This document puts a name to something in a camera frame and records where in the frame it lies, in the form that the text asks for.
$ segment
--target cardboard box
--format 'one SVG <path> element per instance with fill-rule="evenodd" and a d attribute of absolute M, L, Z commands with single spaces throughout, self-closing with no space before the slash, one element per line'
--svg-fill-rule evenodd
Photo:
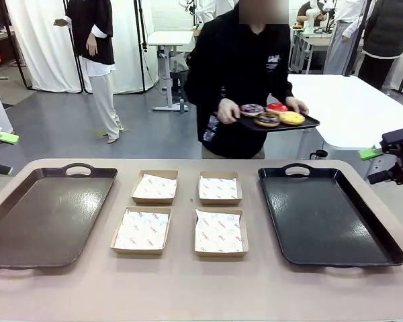
<path fill-rule="evenodd" d="M 203 178 L 214 178 L 232 180 L 236 179 L 237 198 L 236 199 L 209 199 L 202 196 L 201 187 Z M 242 201 L 242 186 L 240 185 L 239 175 L 237 172 L 200 172 L 199 176 L 199 199 L 202 205 L 238 205 Z"/>
<path fill-rule="evenodd" d="M 116 247 L 116 240 L 118 237 L 118 232 L 120 231 L 122 221 L 124 220 L 124 216 L 126 215 L 127 211 L 130 212 L 137 212 L 137 213 L 161 213 L 161 214 L 166 214 L 168 216 L 167 220 L 167 226 L 165 230 L 165 236 L 164 236 L 164 242 L 163 244 L 158 248 L 154 250 L 146 250 L 146 249 L 140 249 L 140 250 L 135 250 L 135 249 L 125 249 L 125 248 L 119 248 Z M 161 255 L 165 246 L 166 246 L 166 241 L 167 241 L 167 235 L 169 233 L 169 226 L 170 226 L 170 220 L 171 220 L 171 209 L 170 208 L 160 208 L 160 207 L 128 207 L 126 208 L 126 211 L 124 211 L 124 214 L 121 217 L 120 224 L 115 230 L 114 237 L 112 238 L 112 242 L 110 247 L 117 253 L 119 254 L 151 254 L 151 255 Z"/>
<path fill-rule="evenodd" d="M 199 218 L 197 214 L 195 215 L 195 229 L 194 229 L 194 250 L 198 256 L 201 257 L 243 257 L 249 251 L 248 245 L 248 235 L 247 235 L 247 225 L 244 220 L 243 210 L 241 209 L 198 209 L 198 211 L 203 211 L 205 213 L 221 213 L 221 214 L 231 214 L 239 215 L 239 226 L 240 226 L 240 236 L 242 242 L 241 252 L 202 252 L 198 250 L 198 240 L 197 240 L 197 224 Z"/>
<path fill-rule="evenodd" d="M 134 193 L 136 192 L 136 189 L 138 188 L 138 185 L 141 183 L 144 174 L 148 174 L 151 176 L 157 176 L 160 178 L 166 178 L 170 180 L 176 180 L 176 187 L 175 187 L 175 192 L 173 197 L 164 197 L 164 198 L 142 198 L 142 197 L 135 197 Z M 177 183 L 178 183 L 178 172 L 177 171 L 172 171 L 172 170 L 143 170 L 139 172 L 138 179 L 136 181 L 136 184 L 133 187 L 132 190 L 132 199 L 134 200 L 135 203 L 138 204 L 160 204 L 160 205 L 171 205 L 173 203 L 173 199 L 176 196 L 176 191 L 177 191 Z"/>

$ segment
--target gray pants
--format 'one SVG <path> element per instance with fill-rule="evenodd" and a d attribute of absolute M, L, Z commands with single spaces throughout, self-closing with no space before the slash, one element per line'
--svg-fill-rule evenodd
<path fill-rule="evenodd" d="M 114 108 L 114 92 L 112 90 L 111 74 L 104 76 L 90 77 L 91 87 L 97 109 L 99 110 L 101 121 L 106 127 L 109 139 L 120 137 L 122 127 L 120 118 Z"/>
<path fill-rule="evenodd" d="M 357 39 L 357 32 L 354 32 L 347 42 L 342 41 L 342 34 L 350 25 L 351 23 L 338 22 L 334 27 L 325 60 L 324 74 L 342 75 L 346 71 L 351 59 L 352 47 Z"/>
<path fill-rule="evenodd" d="M 223 156 L 219 156 L 219 155 L 216 155 L 215 153 L 210 152 L 204 146 L 201 147 L 201 157 L 203 159 L 229 159 L 229 158 L 225 158 Z M 261 151 L 258 152 L 257 155 L 255 155 L 253 157 L 253 159 L 266 159 L 266 154 L 264 153 L 264 148 L 262 148 Z"/>

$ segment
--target neck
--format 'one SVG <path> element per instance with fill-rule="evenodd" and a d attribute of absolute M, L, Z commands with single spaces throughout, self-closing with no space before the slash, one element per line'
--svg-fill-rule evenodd
<path fill-rule="evenodd" d="M 250 24 L 250 29 L 253 31 L 254 34 L 260 34 L 266 28 L 265 24 Z"/>

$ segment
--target foot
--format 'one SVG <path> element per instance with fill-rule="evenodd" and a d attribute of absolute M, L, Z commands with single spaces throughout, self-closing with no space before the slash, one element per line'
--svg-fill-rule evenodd
<path fill-rule="evenodd" d="M 118 140 L 119 140 L 119 138 L 118 138 L 118 139 L 108 139 L 107 144 L 115 143 L 115 142 L 117 142 Z"/>

